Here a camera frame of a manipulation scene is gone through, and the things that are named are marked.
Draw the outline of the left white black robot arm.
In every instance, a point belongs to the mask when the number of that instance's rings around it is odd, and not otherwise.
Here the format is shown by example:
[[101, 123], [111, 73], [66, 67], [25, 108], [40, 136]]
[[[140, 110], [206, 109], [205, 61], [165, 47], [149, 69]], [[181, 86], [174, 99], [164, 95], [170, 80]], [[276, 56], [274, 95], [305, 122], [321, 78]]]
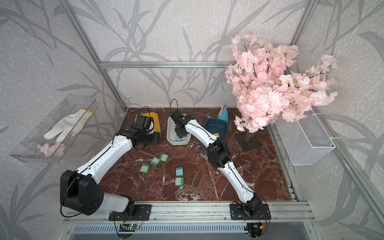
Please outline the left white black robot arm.
[[131, 128], [119, 131], [91, 160], [75, 171], [65, 171], [60, 178], [61, 207], [87, 216], [97, 211], [125, 212], [129, 199], [102, 192], [99, 183], [109, 169], [128, 151], [140, 144], [158, 145], [161, 135], [154, 132], [154, 128], [153, 117], [138, 115]]

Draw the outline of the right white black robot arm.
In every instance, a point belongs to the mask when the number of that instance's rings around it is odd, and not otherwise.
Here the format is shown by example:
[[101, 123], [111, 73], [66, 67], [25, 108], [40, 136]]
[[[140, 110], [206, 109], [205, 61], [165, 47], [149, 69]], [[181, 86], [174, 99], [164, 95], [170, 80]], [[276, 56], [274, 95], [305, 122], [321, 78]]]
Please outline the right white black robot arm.
[[221, 171], [231, 183], [245, 213], [250, 217], [256, 215], [261, 209], [263, 202], [237, 171], [227, 142], [203, 128], [191, 115], [183, 115], [179, 110], [175, 110], [171, 112], [170, 117], [176, 125], [175, 133], [178, 137], [181, 138], [191, 134], [206, 147], [208, 161], [214, 168]]

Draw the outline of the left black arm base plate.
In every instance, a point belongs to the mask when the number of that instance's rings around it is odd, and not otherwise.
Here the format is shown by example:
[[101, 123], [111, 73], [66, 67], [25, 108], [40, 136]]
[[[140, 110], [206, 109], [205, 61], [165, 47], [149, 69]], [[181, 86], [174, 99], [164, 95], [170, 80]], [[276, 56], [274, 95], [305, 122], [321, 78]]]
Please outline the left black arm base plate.
[[123, 222], [123, 221], [148, 221], [152, 205], [129, 205], [123, 212], [111, 212], [109, 221]]

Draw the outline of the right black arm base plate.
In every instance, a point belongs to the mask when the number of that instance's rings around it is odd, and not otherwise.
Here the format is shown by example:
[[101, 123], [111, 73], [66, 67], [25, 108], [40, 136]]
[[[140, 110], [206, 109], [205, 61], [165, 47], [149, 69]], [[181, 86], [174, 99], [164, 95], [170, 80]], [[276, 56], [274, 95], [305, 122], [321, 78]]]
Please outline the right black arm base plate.
[[258, 210], [251, 211], [242, 204], [232, 202], [230, 204], [231, 220], [271, 220], [269, 205], [262, 204]]

